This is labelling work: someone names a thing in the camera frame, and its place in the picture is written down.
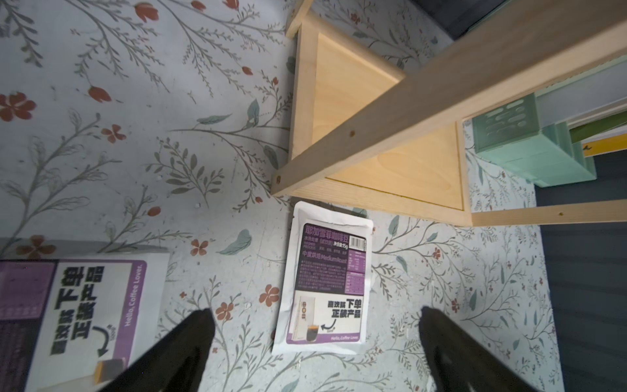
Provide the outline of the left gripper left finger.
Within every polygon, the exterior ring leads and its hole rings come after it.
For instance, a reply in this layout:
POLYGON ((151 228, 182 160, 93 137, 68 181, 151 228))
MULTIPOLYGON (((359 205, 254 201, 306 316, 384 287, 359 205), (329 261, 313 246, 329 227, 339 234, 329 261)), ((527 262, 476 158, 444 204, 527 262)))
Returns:
POLYGON ((211 309, 192 312, 103 390, 197 391, 215 333, 211 309))

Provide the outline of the light wooden two-tier shelf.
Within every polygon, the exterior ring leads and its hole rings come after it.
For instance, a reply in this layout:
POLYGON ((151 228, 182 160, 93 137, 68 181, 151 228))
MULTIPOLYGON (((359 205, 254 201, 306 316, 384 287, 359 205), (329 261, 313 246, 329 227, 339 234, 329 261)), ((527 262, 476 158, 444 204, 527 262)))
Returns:
POLYGON ((513 2, 277 170, 272 193, 470 227, 624 222, 622 199, 450 212, 328 177, 625 52, 623 1, 513 2))

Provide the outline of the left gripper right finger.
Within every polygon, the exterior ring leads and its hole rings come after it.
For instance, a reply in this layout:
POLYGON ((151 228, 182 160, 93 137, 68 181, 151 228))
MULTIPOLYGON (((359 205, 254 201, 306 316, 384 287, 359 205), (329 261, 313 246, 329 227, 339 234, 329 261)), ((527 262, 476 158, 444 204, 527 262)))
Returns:
POLYGON ((437 391, 534 391, 441 310, 423 307, 421 344, 437 391))

